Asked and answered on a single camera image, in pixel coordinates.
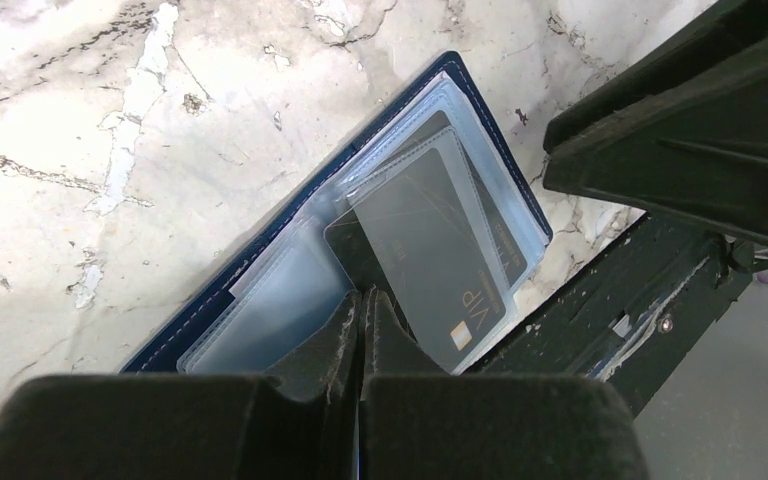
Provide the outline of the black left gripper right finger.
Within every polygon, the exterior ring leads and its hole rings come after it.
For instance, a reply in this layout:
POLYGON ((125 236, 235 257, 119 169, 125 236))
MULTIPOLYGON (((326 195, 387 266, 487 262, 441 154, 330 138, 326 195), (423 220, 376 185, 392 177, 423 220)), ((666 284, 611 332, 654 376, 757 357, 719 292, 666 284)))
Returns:
POLYGON ((633 418, 610 385, 576 376, 443 372, 388 295, 363 297, 364 479, 645 479, 633 418))

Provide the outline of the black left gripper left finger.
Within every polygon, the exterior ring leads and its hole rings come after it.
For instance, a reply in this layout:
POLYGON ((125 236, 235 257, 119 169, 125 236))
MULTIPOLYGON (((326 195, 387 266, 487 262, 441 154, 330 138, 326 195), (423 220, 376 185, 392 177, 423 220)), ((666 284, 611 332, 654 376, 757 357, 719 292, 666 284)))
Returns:
POLYGON ((54 375, 0 410, 0 479, 346 479, 361 296, 262 374, 54 375))

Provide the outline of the black gold-lined card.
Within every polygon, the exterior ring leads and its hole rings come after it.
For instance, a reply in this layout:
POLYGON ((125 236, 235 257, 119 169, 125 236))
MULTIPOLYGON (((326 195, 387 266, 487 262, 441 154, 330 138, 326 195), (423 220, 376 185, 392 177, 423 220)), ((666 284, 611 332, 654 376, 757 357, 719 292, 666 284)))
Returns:
POLYGON ((419 346, 449 373, 507 314, 481 246, 487 234, 465 211, 476 203, 465 168, 428 147, 324 230, 354 286, 390 295, 419 346))

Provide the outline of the navy blue card holder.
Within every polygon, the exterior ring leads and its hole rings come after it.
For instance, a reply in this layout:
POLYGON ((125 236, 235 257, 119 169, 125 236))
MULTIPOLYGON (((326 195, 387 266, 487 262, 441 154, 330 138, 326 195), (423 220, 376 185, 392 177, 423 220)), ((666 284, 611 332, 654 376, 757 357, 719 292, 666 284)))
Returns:
POLYGON ((497 271, 507 314, 450 374, 464 372, 503 330, 523 315, 518 296, 543 259, 551 227, 461 55, 441 54, 298 188, 233 259, 126 365, 128 373, 262 372, 323 327, 354 286, 324 239, 324 230, 391 172, 428 147, 463 160, 476 203, 470 224, 486 232, 481 246, 497 271), (394 151, 431 115, 452 126, 395 156, 394 151), (469 167, 473 159, 529 267, 511 289, 496 252, 469 167))

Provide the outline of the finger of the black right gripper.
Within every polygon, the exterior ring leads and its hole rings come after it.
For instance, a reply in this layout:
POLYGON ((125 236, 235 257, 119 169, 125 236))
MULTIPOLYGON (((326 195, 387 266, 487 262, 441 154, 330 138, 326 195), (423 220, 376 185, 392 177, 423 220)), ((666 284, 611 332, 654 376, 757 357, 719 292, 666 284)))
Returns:
POLYGON ((543 184, 768 246, 768 39, 586 128, 543 184))
POLYGON ((768 1, 716 1, 642 59, 553 118, 543 149, 647 96, 675 88, 768 37, 768 1))

